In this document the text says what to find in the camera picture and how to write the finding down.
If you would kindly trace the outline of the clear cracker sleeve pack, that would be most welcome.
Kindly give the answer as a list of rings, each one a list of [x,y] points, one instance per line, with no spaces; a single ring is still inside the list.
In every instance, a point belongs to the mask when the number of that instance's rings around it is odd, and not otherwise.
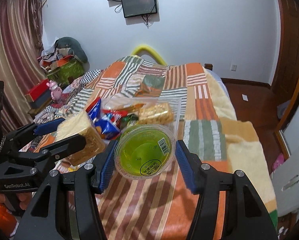
[[[67,160],[73,166],[78,166],[88,161],[106,148],[105,143],[86,111],[80,111],[61,122],[57,127],[55,142],[75,134],[83,136],[86,140],[86,145],[82,150],[76,151],[67,157]]]

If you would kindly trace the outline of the blue biscuit bag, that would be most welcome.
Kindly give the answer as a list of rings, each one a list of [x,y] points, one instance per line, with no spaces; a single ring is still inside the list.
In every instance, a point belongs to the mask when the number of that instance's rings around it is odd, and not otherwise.
[[[86,112],[92,120],[92,123],[94,124],[96,131],[99,133],[102,139],[115,139],[120,134],[120,130],[113,124],[109,116],[103,113],[101,105],[101,98],[97,97],[87,107]]]

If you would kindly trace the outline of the clear plastic storage bin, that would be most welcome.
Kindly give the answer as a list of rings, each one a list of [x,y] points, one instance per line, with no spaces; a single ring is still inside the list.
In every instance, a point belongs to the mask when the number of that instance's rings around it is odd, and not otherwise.
[[[102,100],[106,110],[128,111],[135,114],[140,124],[159,124],[167,126],[174,136],[178,134],[181,116],[181,98],[176,97],[138,97],[107,98]]]

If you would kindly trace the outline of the green jelly cup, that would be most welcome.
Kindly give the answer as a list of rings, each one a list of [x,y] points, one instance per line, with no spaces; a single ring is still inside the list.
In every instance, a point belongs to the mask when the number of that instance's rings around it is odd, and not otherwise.
[[[114,153],[115,168],[123,177],[150,179],[173,161],[176,138],[165,125],[133,125],[122,133]]]

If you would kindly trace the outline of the orange rice cracker pack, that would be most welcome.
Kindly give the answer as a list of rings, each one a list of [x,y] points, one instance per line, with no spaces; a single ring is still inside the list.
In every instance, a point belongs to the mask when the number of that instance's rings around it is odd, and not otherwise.
[[[138,124],[159,124],[167,125],[174,120],[174,114],[168,102],[141,108],[138,113]]]

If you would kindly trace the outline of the pink plush toy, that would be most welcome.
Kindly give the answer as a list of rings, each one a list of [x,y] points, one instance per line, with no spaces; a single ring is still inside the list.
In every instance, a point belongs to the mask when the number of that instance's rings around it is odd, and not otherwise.
[[[61,101],[63,93],[61,87],[59,87],[57,82],[53,80],[48,81],[47,86],[50,90],[51,99],[53,100],[53,102],[59,103]]]

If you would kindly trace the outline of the red gift box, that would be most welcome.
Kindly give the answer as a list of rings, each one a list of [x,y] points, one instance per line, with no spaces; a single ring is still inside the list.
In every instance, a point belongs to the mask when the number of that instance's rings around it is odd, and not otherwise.
[[[48,79],[42,80],[25,94],[25,98],[32,109],[41,107],[43,103],[51,99],[48,82]]]

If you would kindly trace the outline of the checkered patchwork quilt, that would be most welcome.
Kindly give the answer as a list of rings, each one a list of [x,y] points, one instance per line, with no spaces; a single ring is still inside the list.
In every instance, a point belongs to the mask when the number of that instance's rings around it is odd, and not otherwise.
[[[61,102],[50,103],[35,116],[34,123],[43,124],[58,118],[66,118],[83,110],[94,90],[89,84],[101,74],[102,70],[92,70],[75,79],[63,90]]]

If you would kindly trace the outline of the red snack bag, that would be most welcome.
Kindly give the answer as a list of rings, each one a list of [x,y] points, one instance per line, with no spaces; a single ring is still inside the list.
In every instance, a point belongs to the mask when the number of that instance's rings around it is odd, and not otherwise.
[[[102,113],[104,113],[117,128],[120,128],[122,118],[128,115],[128,111],[114,109],[103,109]]]

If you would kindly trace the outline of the green gift box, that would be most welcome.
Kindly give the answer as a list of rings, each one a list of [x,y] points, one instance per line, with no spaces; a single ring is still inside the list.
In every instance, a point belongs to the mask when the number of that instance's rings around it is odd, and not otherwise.
[[[69,62],[63,66],[57,67],[53,71],[47,74],[47,79],[51,81],[56,81],[61,87],[70,84],[70,81],[74,81],[80,76],[85,74],[85,70],[80,61],[76,59],[71,59]]]

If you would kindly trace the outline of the green wrapped snack pack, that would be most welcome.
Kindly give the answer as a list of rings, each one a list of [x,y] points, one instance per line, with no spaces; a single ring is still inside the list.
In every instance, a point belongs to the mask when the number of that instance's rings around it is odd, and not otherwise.
[[[129,126],[135,125],[139,120],[136,114],[129,114],[120,119],[120,129],[123,130]]]

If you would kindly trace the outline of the patchwork orange striped blanket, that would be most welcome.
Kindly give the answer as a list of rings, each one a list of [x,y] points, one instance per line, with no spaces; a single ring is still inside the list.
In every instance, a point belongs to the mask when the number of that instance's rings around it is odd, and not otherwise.
[[[246,172],[277,223],[274,189],[257,133],[252,123],[237,120],[224,89],[201,64],[166,66],[126,56],[104,70],[87,72],[76,85],[80,90],[66,105],[46,107],[35,121],[77,113],[97,97],[118,103],[136,97],[166,100],[176,110],[178,138],[216,169]],[[115,172],[96,200],[108,239],[185,239],[197,204],[176,161],[147,180]]]

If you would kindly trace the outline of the brown wooden door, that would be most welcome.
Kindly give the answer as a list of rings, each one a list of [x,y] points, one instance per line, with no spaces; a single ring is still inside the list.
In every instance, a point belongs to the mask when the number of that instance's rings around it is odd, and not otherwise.
[[[280,48],[271,90],[278,103],[288,102],[275,131],[284,130],[299,106],[299,5],[296,0],[278,0]]]

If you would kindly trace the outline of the white wall socket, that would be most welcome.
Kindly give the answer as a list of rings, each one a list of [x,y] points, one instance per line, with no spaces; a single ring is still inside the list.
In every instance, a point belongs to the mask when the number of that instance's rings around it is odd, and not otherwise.
[[[231,66],[231,71],[236,71],[236,69],[237,69],[237,65],[235,65],[235,64],[233,64],[232,66]]]

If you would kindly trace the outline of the small wall monitor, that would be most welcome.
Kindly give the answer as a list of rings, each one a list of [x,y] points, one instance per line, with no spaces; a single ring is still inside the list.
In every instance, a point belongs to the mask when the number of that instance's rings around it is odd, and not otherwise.
[[[156,0],[121,0],[124,18],[157,13]]]

